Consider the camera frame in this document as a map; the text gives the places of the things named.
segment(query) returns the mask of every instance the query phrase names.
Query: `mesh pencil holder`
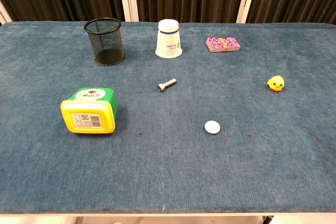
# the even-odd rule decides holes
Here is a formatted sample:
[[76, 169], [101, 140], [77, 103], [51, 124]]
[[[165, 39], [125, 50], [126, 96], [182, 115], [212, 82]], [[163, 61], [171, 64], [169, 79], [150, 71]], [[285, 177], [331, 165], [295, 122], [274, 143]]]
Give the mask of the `mesh pencil holder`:
[[98, 18], [87, 22], [88, 33], [96, 63], [112, 66], [125, 58], [120, 33], [120, 21], [115, 18]]

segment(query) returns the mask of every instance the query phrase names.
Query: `white paper cup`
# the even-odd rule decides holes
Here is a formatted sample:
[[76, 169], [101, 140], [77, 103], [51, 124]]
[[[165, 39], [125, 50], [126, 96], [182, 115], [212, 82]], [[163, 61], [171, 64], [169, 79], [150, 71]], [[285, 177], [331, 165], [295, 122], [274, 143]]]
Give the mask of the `white paper cup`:
[[171, 59], [182, 54], [179, 23], [174, 19], [163, 19], [159, 22], [155, 54]]

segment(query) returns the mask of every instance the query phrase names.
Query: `white round disc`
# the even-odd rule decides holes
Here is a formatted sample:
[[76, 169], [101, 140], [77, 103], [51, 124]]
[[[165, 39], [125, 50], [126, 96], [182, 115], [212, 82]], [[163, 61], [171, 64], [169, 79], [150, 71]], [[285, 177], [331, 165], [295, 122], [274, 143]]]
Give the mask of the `white round disc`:
[[205, 130], [211, 134], [217, 134], [221, 130], [219, 123], [216, 121], [207, 121], [204, 127]]

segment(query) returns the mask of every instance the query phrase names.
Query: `screw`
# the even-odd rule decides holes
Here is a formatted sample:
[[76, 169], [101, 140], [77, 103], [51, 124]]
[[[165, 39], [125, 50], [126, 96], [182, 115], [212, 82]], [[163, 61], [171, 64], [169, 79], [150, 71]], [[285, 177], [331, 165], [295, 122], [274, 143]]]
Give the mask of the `screw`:
[[173, 85], [176, 83], [176, 79], [172, 79], [168, 82], [165, 82], [165, 83], [160, 83], [159, 85], [157, 85], [157, 90], [159, 92], [162, 92], [163, 90], [165, 90], [166, 88], [168, 88], [169, 86]]

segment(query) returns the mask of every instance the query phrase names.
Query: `yellow rubber duck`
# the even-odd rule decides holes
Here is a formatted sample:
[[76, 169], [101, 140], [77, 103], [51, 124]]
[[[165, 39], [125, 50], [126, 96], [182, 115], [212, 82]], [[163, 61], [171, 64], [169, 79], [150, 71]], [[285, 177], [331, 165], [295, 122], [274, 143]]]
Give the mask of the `yellow rubber duck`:
[[272, 91], [280, 92], [285, 86], [285, 81], [282, 76], [273, 76], [268, 80], [267, 85]]

